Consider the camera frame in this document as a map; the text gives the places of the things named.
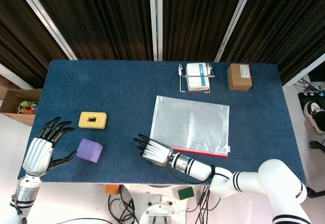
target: robotic arm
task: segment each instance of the robotic arm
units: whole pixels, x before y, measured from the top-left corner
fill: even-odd
[[[59,120],[60,117],[57,117],[49,121],[44,125],[38,137],[33,138],[22,165],[26,175],[18,181],[4,224],[26,224],[26,217],[34,204],[42,183],[41,176],[45,175],[49,169],[72,160],[76,155],[77,152],[73,151],[62,159],[52,159],[54,147],[63,134],[74,130],[73,127],[64,127],[69,125],[70,121],[61,122],[53,129]]]
[[[140,145],[140,155],[159,165],[168,166],[204,181],[212,178],[210,191],[220,197],[228,197],[238,192],[251,192],[267,195],[270,201],[273,224],[311,224],[300,206],[307,191],[296,175],[282,162],[270,159],[264,162],[257,172],[235,172],[209,166],[180,153],[172,148],[139,134],[134,139]]]

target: table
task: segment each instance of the table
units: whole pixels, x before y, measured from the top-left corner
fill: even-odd
[[[276,65],[252,63],[253,87],[249,91],[228,88],[229,63],[210,64],[215,78],[211,93],[180,93],[178,63],[172,61],[54,60],[50,64],[30,144],[42,126],[61,116],[76,128],[54,149],[53,158],[76,150],[82,138],[103,146],[97,163],[75,157],[51,169],[46,182],[184,184],[166,168],[139,156],[133,138],[150,134],[157,95],[230,106],[228,158],[187,154],[209,165],[230,171],[254,171],[266,160],[284,161],[306,181],[293,127]],[[106,112],[104,130],[78,127],[82,111]],[[191,178],[179,173],[179,176]]]

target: green block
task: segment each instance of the green block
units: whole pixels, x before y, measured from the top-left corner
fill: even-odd
[[[187,187],[185,189],[178,190],[178,196],[180,200],[184,200],[194,196],[193,188]]]

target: white label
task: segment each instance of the white label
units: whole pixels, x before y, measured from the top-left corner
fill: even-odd
[[[249,65],[240,65],[240,74],[242,78],[250,78]]]

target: orange block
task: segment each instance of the orange block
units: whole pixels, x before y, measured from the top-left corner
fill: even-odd
[[[106,184],[104,193],[108,195],[116,195],[118,193],[119,188],[120,188],[119,184]]]

